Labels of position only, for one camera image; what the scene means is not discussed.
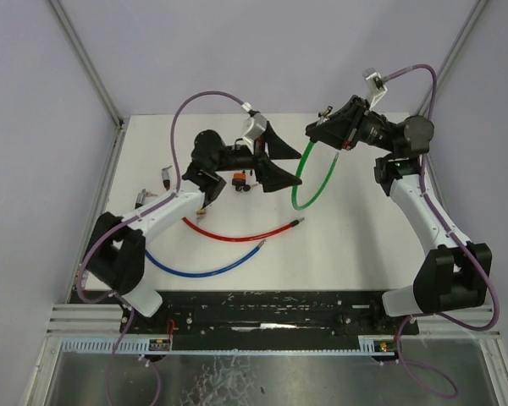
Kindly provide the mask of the green cable lock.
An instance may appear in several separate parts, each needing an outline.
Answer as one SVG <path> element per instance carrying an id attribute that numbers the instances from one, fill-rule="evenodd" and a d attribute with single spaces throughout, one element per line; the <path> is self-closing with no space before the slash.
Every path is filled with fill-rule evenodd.
<path id="1" fill-rule="evenodd" d="M 302 185 L 291 191 L 291 205 L 296 211 L 304 211 L 312 206 L 325 191 L 334 174 L 340 153 L 329 158 L 329 152 L 314 141 L 309 140 L 295 175 L 302 179 Z"/>

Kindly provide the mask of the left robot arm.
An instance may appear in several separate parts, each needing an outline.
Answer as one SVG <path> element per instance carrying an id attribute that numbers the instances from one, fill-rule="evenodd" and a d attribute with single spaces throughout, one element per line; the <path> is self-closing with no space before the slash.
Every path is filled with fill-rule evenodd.
<path id="1" fill-rule="evenodd" d="M 301 184 L 276 165 L 278 160 L 299 159 L 301 153 L 278 137 L 270 123 L 251 123 L 238 145 L 226 145 L 216 131 L 206 129 L 196 136 L 190 157 L 175 191 L 123 216 L 103 213 L 80 266 L 140 313 L 139 323 L 153 334 L 167 327 L 168 312 L 160 308 L 163 298 L 145 276 L 147 244 L 213 203 L 226 185 L 222 172 L 252 171 L 265 193 Z"/>

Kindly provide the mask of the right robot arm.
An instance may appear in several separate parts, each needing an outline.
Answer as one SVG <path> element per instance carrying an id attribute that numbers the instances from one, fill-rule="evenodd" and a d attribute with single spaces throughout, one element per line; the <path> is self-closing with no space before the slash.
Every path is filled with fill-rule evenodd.
<path id="1" fill-rule="evenodd" d="M 393 123 L 370 110 L 359 96 L 306 127 L 310 141 L 336 150 L 349 151 L 364 143 L 387 152 L 375 161 L 375 180 L 404 213 L 425 254 L 412 285 L 384 293 L 383 304 L 369 312 L 370 326 L 378 333 L 391 332 L 400 316 L 478 307 L 488 292 L 490 248 L 473 243 L 425 184 L 421 157 L 433 135 L 429 119 L 415 115 Z"/>

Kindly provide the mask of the green lock key bunch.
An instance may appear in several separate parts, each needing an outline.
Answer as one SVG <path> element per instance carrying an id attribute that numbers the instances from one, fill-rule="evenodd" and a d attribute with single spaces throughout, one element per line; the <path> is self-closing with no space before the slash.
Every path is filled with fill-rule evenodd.
<path id="1" fill-rule="evenodd" d="M 136 197 L 135 209 L 139 209 L 140 207 L 144 206 L 146 204 L 146 201 L 152 197 L 157 197 L 157 195 L 152 193 L 151 191 L 142 189 Z"/>

